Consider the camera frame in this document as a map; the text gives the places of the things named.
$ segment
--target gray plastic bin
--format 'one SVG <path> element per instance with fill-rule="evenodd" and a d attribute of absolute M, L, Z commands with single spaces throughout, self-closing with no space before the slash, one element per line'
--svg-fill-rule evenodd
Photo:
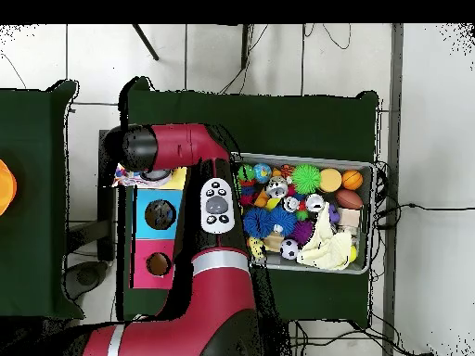
<path fill-rule="evenodd" d="M 233 153 L 236 162 L 244 162 L 250 165 L 258 163 L 268 164 L 271 168 L 280 168 L 283 164 L 299 165 L 312 164 L 318 169 L 334 168 L 340 172 L 348 170 L 357 170 L 363 175 L 363 184 L 356 190 L 358 195 L 363 200 L 364 206 L 360 216 L 360 225 L 358 228 L 359 236 L 356 248 L 358 256 L 356 260 L 348 265 L 344 270 L 330 271 L 319 269 L 311 266 L 306 266 L 297 263 L 296 261 L 289 261 L 282 258 L 275 252 L 267 252 L 267 267 L 269 269 L 281 269 L 289 271 L 308 271 L 308 272 L 325 272 L 338 274 L 362 274 L 370 265 L 371 262 L 371 242 L 373 238 L 373 218 L 375 214 L 375 191 L 376 191 L 376 167 L 368 162 L 359 161 L 342 161 L 332 159 L 306 159 L 300 157 L 286 157 L 286 156 L 269 156 L 251 153 Z M 324 198 L 329 200 L 333 198 L 333 194 L 325 195 Z"/>

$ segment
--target white stripe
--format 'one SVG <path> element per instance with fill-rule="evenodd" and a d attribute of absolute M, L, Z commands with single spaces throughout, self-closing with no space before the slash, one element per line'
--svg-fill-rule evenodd
<path fill-rule="evenodd" d="M 237 268 L 249 273 L 248 259 L 241 253 L 215 250 L 201 254 L 193 261 L 193 276 L 210 269 Z"/>
<path fill-rule="evenodd" d="M 124 324 L 118 324 L 115 326 L 114 333 L 110 338 L 108 356 L 119 356 L 119 347 L 121 346 Z"/>

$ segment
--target white cloth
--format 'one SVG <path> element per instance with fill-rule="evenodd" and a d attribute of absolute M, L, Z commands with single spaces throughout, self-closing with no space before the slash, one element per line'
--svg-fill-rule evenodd
<path fill-rule="evenodd" d="M 318 215 L 314 234 L 297 255 L 297 262 L 327 270 L 343 270 L 350 260 L 352 235 L 348 232 L 333 235 L 330 226 L 329 204 Z"/>

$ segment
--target green spiky ball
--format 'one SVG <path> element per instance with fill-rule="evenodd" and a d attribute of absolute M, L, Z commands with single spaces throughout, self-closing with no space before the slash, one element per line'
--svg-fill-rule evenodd
<path fill-rule="evenodd" d="M 312 194 L 320 185 L 320 171 L 309 164 L 297 165 L 292 173 L 295 191 L 299 194 Z"/>
<path fill-rule="evenodd" d="M 237 171 L 237 178 L 245 182 L 252 180 L 254 178 L 254 169 L 249 164 L 242 165 Z"/>
<path fill-rule="evenodd" d="M 307 210 L 298 210 L 295 212 L 295 215 L 297 216 L 297 220 L 299 221 L 304 221 L 308 219 L 308 211 Z"/>

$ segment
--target green table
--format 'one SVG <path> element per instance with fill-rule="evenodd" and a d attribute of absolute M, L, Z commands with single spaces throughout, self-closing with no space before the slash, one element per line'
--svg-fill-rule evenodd
<path fill-rule="evenodd" d="M 0 315 L 82 318 L 63 294 L 66 258 L 64 120 L 77 83 L 0 90 L 0 159 L 18 191 L 0 216 Z"/>
<path fill-rule="evenodd" d="M 142 77 L 128 91 L 128 121 L 223 124 L 241 152 L 372 162 L 377 105 L 374 92 L 356 98 L 156 92 Z M 123 313 L 128 319 L 159 310 L 167 291 L 128 288 L 131 190 L 125 194 Z M 351 320 L 367 326 L 368 273 L 270 270 L 270 276 L 281 318 Z"/>

